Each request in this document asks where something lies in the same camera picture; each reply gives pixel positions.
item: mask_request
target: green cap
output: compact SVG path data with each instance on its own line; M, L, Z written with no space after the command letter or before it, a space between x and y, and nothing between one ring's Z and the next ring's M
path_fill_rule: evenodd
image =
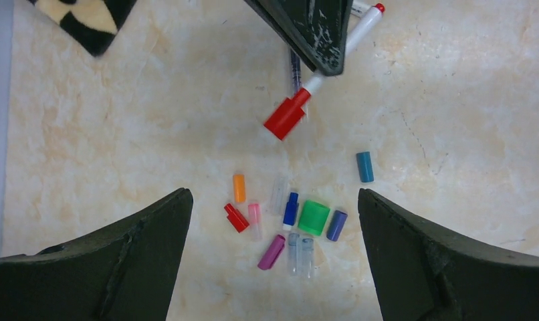
M308 199L303 204L299 218L299 229L315 236L321 236L329 212L328 207Z

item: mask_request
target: dark blue cap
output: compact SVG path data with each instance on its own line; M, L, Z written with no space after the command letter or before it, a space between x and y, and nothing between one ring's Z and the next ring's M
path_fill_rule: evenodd
M335 211L332 215L332 219L330 220L330 225L328 226L328 231L326 232L326 238L336 242L338 240L338 237L340 236L340 232L342 232L342 228L344 227L344 222L346 222L346 218L348 215L341 211Z
M356 154L358 171L360 172L360 181L362 183L371 183L374 181L374 172L372 172L372 160L370 152L359 152Z
M289 194L289 201L286 204L286 210L284 213L284 224L286 225L295 225L295 219L297 218L297 209L299 203L297 203L297 198L299 194L291 192Z

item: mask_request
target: black and beige checkered rug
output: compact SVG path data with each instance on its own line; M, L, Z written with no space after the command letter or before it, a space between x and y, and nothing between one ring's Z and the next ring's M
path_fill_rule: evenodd
M29 0L93 56L102 55L136 0Z

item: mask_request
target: red marker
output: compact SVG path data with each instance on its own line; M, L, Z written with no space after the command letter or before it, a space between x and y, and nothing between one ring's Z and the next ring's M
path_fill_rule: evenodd
M366 11L346 38L345 56L354 51L360 40L382 19L384 10L384 5L378 3ZM286 98L263 125L283 140L303 118L305 115L303 106L319 91L325 78L320 72L315 72L297 94L293 98Z

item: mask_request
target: magenta cap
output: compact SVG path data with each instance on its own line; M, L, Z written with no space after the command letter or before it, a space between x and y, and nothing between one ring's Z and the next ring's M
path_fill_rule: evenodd
M269 270L271 269L276 261L278 260L280 254L286 246L286 238L283 235L277 234L276 238L269 246L261 260L257 264L260 270Z

